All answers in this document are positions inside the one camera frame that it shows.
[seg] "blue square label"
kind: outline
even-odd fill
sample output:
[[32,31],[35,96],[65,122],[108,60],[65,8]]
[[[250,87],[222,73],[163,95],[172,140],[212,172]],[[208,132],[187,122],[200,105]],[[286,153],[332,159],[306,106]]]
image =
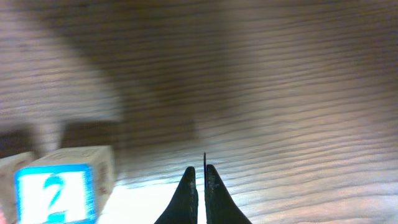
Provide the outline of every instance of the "blue square label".
[[93,170],[87,164],[26,167],[16,173],[20,224],[95,223]]

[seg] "wooden block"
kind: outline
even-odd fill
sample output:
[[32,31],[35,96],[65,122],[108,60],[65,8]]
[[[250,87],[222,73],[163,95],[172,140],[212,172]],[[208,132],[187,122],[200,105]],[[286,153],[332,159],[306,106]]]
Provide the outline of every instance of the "wooden block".
[[33,160],[32,152],[0,159],[0,206],[8,224],[17,221],[14,174]]
[[[113,163],[110,146],[59,149],[34,161],[17,175],[20,222],[94,223],[113,189]],[[24,190],[29,181],[35,185]]]

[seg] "wood grain surface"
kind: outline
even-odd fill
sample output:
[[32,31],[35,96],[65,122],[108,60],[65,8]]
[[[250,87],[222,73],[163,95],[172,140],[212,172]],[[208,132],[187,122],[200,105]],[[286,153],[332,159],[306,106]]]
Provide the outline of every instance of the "wood grain surface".
[[382,223],[398,212],[397,15],[394,0],[0,0],[0,139],[113,145],[100,223],[153,223],[187,166],[206,223],[203,152],[253,223]]

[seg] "blue number 2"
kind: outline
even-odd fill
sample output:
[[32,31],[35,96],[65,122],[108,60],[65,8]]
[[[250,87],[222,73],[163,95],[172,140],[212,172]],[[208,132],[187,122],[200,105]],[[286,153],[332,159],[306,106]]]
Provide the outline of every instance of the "blue number 2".
[[[54,197],[51,199],[51,202],[48,207],[49,210],[55,204],[55,202],[60,198],[61,192],[62,192],[63,188],[65,187],[65,181],[61,177],[57,176],[56,174],[51,174],[50,177],[47,178],[47,180],[45,180],[43,189],[47,189],[47,187],[50,187],[53,185],[58,185],[58,191],[54,195]],[[66,213],[66,211],[55,212],[53,214],[50,214],[47,217],[47,223],[63,223],[63,222],[65,222],[65,213]]]

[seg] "blurry block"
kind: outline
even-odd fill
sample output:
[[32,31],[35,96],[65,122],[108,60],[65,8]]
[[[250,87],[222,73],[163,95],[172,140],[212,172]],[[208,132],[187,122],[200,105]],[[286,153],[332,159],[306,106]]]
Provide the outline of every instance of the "blurry block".
[[114,185],[111,146],[59,149],[16,176],[21,224],[95,223]]
[[14,174],[34,160],[32,152],[0,159],[0,205],[7,223],[16,223]]

